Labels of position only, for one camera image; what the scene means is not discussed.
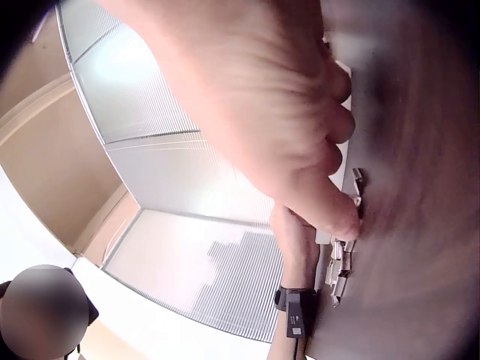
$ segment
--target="finger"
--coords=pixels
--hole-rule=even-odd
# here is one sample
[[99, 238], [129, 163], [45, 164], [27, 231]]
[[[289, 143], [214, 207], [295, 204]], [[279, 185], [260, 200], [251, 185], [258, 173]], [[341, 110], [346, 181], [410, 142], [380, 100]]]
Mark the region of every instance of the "finger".
[[350, 111], [345, 109], [332, 98], [325, 100], [324, 116], [328, 121], [327, 140], [334, 144], [347, 141], [355, 130], [355, 121]]
[[342, 165], [343, 156], [338, 146], [330, 142], [326, 143], [326, 154], [322, 167], [325, 174], [330, 176], [335, 174]]
[[328, 93], [340, 104], [350, 96], [352, 84], [350, 76], [331, 57], [324, 62]]
[[360, 221], [350, 197], [317, 169], [302, 169], [289, 179], [283, 203], [317, 229], [339, 240], [357, 238]]

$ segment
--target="white wall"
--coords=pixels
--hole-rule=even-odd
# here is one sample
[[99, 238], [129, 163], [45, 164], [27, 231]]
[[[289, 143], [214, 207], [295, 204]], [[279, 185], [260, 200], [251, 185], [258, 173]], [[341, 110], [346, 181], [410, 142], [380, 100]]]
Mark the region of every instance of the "white wall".
[[98, 308], [99, 320], [150, 359], [266, 359], [269, 344], [228, 334], [167, 310], [85, 258], [78, 259], [73, 273]]
[[74, 261], [25, 204], [0, 166], [0, 283], [34, 265], [71, 267]]

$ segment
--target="black wristband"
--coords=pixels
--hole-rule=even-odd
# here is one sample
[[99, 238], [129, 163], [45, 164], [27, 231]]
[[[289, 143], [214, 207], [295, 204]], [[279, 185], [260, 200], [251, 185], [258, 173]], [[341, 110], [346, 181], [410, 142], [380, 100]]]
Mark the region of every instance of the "black wristband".
[[280, 286], [275, 293], [275, 307], [279, 311], [287, 311], [287, 289]]

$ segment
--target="wrist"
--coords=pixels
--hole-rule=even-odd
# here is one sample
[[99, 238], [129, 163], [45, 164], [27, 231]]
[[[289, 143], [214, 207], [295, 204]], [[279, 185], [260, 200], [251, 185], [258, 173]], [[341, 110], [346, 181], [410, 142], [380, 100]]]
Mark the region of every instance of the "wrist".
[[314, 288], [316, 264], [286, 264], [281, 286], [284, 288]]

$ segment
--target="black cable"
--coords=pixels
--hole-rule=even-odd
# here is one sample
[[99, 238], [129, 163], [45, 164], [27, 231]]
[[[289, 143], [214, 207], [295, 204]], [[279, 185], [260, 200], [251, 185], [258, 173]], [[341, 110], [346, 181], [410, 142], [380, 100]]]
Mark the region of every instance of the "black cable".
[[297, 360], [297, 350], [299, 349], [299, 338], [295, 338], [295, 346], [293, 347], [293, 360]]

